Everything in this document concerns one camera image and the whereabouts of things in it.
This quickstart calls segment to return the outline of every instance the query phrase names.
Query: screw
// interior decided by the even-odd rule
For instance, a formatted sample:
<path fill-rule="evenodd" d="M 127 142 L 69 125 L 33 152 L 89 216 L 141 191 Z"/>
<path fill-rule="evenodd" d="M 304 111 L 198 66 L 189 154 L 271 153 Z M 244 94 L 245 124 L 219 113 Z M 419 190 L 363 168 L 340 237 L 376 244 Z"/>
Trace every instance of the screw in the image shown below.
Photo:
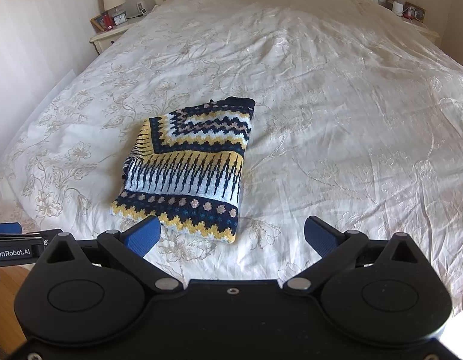
<path fill-rule="evenodd" d="M 305 279 L 304 277 L 294 277 L 287 281 L 288 287 L 292 288 L 293 290 L 299 291 L 306 291 L 308 288 L 311 287 L 312 283 L 310 280 Z"/>
<path fill-rule="evenodd" d="M 29 353 L 27 360 L 43 360 L 38 353 Z"/>
<path fill-rule="evenodd" d="M 180 285 L 177 279 L 173 277 L 163 277 L 155 282 L 155 287 L 163 291 L 172 291 Z"/>
<path fill-rule="evenodd" d="M 238 288 L 228 288 L 227 294 L 229 295 L 238 295 L 240 290 Z"/>

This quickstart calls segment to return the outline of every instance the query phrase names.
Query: bedspread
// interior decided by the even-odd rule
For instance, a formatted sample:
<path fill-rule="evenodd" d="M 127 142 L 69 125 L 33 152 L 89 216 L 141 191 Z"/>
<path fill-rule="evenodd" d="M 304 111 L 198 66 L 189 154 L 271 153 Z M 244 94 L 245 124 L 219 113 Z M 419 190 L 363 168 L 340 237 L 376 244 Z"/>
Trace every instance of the bedspread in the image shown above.
<path fill-rule="evenodd" d="M 409 233 L 463 308 L 463 67 L 368 0 L 169 0 L 53 100 L 0 162 L 0 221 L 78 239 L 110 215 L 142 120 L 256 100 L 237 239 L 173 231 L 146 258 L 176 278 L 286 280 L 319 257 L 317 215 Z"/>

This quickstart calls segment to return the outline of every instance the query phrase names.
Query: wooden photo frame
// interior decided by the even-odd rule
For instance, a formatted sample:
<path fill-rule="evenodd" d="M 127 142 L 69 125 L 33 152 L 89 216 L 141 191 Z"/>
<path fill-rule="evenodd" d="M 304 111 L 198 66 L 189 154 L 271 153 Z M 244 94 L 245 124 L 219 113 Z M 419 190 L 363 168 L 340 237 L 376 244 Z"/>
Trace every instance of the wooden photo frame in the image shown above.
<path fill-rule="evenodd" d="M 90 23 L 93 24 L 93 27 L 95 27 L 95 29 L 100 32 L 105 32 L 107 29 L 105 26 L 105 23 L 103 22 L 103 17 L 105 15 L 106 15 L 106 12 L 103 12 L 99 14 L 98 16 L 95 16 L 93 19 L 90 19 Z"/>
<path fill-rule="evenodd" d="M 420 23 L 423 23 L 423 21 L 425 20 L 425 13 L 425 9 L 419 7 L 418 5 L 414 5 L 412 3 L 407 2 L 405 4 L 403 16 L 406 19 L 417 19 Z"/>

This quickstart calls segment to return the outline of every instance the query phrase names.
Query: white nightstand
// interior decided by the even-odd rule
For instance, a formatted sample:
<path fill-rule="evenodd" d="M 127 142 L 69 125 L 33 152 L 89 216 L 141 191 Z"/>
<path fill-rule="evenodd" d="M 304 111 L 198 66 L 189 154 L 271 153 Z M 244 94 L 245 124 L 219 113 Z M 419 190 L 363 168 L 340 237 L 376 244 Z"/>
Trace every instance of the white nightstand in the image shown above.
<path fill-rule="evenodd" d="M 113 30 L 100 32 L 99 34 L 96 34 L 95 36 L 90 38 L 90 43 L 93 43 L 98 54 L 101 54 L 112 44 L 114 44 L 120 38 L 120 36 L 122 36 L 125 32 L 132 28 L 132 26 L 137 24 L 143 18 L 144 16 L 128 19 L 127 22 L 115 26 Z"/>
<path fill-rule="evenodd" d="M 440 36 L 437 32 L 429 30 L 424 26 L 424 24 L 421 24 L 418 20 L 416 19 L 405 19 L 405 17 L 402 17 L 403 21 L 405 23 L 408 23 L 409 25 L 415 27 L 415 29 L 422 34 L 426 39 L 430 40 L 433 44 L 437 44 L 437 42 L 440 39 Z"/>

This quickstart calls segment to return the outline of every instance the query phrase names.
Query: wrinkled fabric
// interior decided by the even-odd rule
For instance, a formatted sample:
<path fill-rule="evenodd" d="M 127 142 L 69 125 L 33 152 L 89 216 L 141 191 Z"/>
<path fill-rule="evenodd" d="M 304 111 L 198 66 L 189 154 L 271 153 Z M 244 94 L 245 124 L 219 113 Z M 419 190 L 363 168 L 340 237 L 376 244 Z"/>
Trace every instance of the wrinkled fabric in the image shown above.
<path fill-rule="evenodd" d="M 150 262 L 183 282 L 283 281 L 318 261 L 317 215 L 409 233 L 463 308 L 463 67 L 368 0 L 168 0 L 5 156 L 0 221 L 127 229 L 109 205 L 142 120 L 229 95 L 256 100 L 237 240 L 163 229 Z"/>

